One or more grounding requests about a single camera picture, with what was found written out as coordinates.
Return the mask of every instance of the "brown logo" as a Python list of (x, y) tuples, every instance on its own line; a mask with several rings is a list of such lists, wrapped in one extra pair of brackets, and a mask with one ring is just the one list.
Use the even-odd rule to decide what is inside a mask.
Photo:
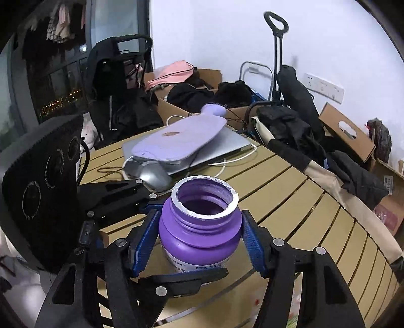
[(179, 134), (179, 132), (166, 132), (166, 133), (163, 133), (163, 136), (169, 137), (169, 136), (175, 136), (177, 134)]

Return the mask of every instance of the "white plush toy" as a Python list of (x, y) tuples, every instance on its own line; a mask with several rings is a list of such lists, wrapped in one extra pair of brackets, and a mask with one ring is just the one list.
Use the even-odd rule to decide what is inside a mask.
[[(81, 139), (87, 144), (88, 149), (94, 147), (94, 143), (98, 138), (97, 129), (94, 126), (93, 121), (90, 119), (84, 118), (83, 129), (81, 130)], [(84, 153), (83, 146), (80, 146), (80, 152)]]

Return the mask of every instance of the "string lights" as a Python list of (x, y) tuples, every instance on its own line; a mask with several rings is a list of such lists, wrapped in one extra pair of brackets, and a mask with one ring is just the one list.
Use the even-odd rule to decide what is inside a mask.
[(41, 109), (41, 113), (40, 113), (41, 117), (48, 116), (49, 114), (53, 113), (58, 108), (66, 106), (66, 104), (68, 104), (68, 103), (74, 103), (79, 98), (81, 98), (79, 93), (81, 93), (81, 89), (73, 90), (67, 96), (61, 97), (57, 100), (52, 101), (47, 106), (45, 106)]

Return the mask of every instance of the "bottle opening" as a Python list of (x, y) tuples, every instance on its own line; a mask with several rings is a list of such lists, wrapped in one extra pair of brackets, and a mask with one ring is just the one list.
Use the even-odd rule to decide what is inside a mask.
[(234, 197), (223, 183), (198, 178), (181, 184), (177, 191), (177, 199), (186, 210), (209, 216), (226, 210)]

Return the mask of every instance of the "barcode label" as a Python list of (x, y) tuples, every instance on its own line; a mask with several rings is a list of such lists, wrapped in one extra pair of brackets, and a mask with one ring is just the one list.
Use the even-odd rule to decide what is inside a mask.
[(389, 191), (389, 195), (393, 194), (393, 176), (392, 175), (385, 175), (384, 176), (384, 186)]

